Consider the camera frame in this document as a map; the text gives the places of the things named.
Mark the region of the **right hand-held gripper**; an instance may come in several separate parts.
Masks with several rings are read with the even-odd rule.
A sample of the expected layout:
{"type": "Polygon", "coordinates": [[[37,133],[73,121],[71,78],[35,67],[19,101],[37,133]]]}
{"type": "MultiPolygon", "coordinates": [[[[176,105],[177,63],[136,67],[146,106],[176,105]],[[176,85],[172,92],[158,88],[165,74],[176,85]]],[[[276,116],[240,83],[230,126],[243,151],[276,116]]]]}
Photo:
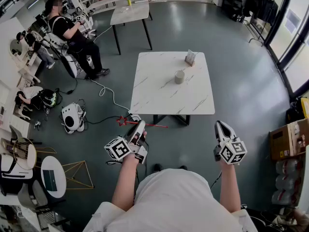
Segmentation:
{"type": "Polygon", "coordinates": [[[239,164],[246,156],[247,149],[244,142],[236,138],[235,131],[225,122],[217,120],[215,135],[219,143],[214,149],[215,160],[222,160],[226,164],[239,164]]]}

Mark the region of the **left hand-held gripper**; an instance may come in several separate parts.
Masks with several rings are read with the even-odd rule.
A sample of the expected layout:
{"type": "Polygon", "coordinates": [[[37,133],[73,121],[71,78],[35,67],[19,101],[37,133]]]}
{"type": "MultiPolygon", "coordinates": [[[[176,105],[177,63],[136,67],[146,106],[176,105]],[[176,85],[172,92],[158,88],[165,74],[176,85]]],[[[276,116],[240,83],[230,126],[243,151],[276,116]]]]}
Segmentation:
{"type": "Polygon", "coordinates": [[[146,158],[148,151],[143,145],[135,145],[135,136],[137,140],[142,136],[143,130],[145,128],[145,121],[140,120],[135,124],[128,132],[126,137],[118,136],[117,138],[111,140],[104,149],[111,157],[111,160],[107,161],[107,165],[121,164],[123,159],[129,154],[133,154],[136,159],[139,160],[140,164],[146,163],[146,158]]]}

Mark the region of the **person's left hand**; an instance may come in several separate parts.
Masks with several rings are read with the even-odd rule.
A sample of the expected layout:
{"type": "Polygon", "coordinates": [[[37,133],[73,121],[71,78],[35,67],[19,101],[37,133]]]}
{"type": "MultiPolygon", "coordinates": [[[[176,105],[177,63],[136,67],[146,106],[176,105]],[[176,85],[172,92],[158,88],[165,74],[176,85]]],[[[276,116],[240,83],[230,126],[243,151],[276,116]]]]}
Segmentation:
{"type": "Polygon", "coordinates": [[[136,135],[134,136],[135,145],[143,145],[145,143],[146,135],[147,135],[147,132],[145,130],[143,130],[142,134],[136,133],[136,135]]]}

